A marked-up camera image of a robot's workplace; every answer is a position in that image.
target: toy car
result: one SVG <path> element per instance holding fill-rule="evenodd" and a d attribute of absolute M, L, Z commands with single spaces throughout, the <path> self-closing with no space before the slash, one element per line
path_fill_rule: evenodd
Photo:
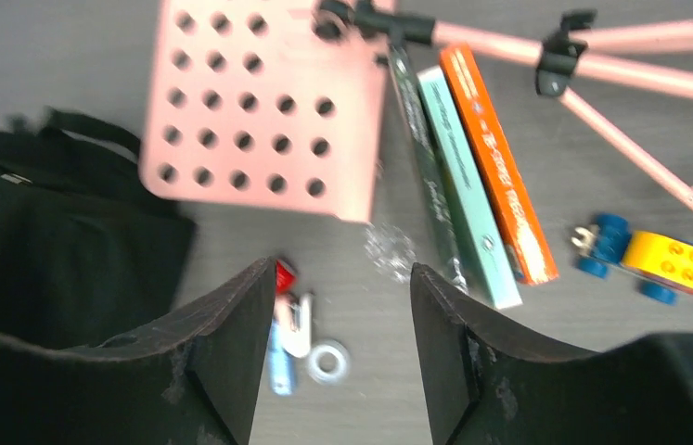
<path fill-rule="evenodd" d="M 693 295 L 693 245 L 651 232 L 631 232 L 627 221 L 601 213 L 595 223 L 577 227 L 571 241 L 579 249 L 578 269 L 606 278 L 613 266 L 644 280 L 641 293 L 676 304 L 675 291 Z"/>

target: black plastic clamp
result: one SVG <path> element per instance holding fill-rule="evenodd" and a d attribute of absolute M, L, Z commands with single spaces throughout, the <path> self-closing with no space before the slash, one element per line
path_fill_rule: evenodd
<path fill-rule="evenodd" d="M 572 40 L 570 31 L 592 28 L 596 16 L 594 9 L 565 13 L 559 29 L 545 38 L 534 77 L 534 89 L 538 95 L 559 97 L 567 90 L 578 59 L 587 48 L 586 42 Z"/>
<path fill-rule="evenodd" d="M 347 27 L 354 26 L 366 40 L 379 34 L 389 35 L 393 28 L 398 28 L 407 42 L 431 45 L 436 24 L 435 18 L 376 9 L 372 0 L 357 0 L 354 8 L 342 0 L 321 0 L 318 13 L 338 19 Z"/>

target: yellow lego brick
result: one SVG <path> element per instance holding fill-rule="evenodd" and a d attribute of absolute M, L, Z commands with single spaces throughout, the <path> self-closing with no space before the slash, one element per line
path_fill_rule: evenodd
<path fill-rule="evenodd" d="M 622 266 L 693 294 L 693 246 L 651 232 L 633 233 Z"/>

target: scuff mark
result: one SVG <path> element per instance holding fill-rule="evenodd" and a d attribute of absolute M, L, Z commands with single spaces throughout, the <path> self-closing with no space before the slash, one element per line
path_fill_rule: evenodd
<path fill-rule="evenodd" d="M 225 442 L 208 433 L 207 428 L 202 425 L 199 426 L 199 433 L 196 435 L 196 445 L 225 445 Z"/>
<path fill-rule="evenodd" d="M 469 357 L 472 364 L 474 365 L 475 371 L 477 371 L 477 378 L 481 377 L 482 374 L 482 359 L 480 358 L 480 343 L 475 341 L 472 337 L 467 337 L 467 347 L 469 349 Z"/>
<path fill-rule="evenodd" d="M 488 350 L 488 360 L 490 360 L 491 363 L 496 363 L 496 352 L 494 352 L 490 346 L 486 346 L 485 348 Z"/>
<path fill-rule="evenodd" d="M 505 420 L 508 422 L 513 420 L 518 413 L 518 400 L 510 389 L 510 381 L 507 377 L 502 378 L 502 382 L 496 387 L 496 397 L 502 402 Z"/>
<path fill-rule="evenodd" d="M 185 395 L 185 367 L 187 356 L 190 355 L 192 342 L 187 342 L 181 349 L 174 350 L 172 361 L 172 382 L 163 390 L 162 396 L 171 404 L 177 404 Z"/>
<path fill-rule="evenodd" d="M 499 438 L 491 436 L 490 434 L 485 435 L 485 443 L 486 445 L 502 445 L 502 442 L 499 441 Z"/>

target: light green book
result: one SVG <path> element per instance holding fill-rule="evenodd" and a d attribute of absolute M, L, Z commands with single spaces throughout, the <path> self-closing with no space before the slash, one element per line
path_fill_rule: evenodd
<path fill-rule="evenodd" d="M 518 284 L 444 73 L 435 67 L 418 78 L 437 156 L 451 185 L 445 187 L 446 200 L 468 278 L 485 289 L 495 308 L 518 306 Z"/>

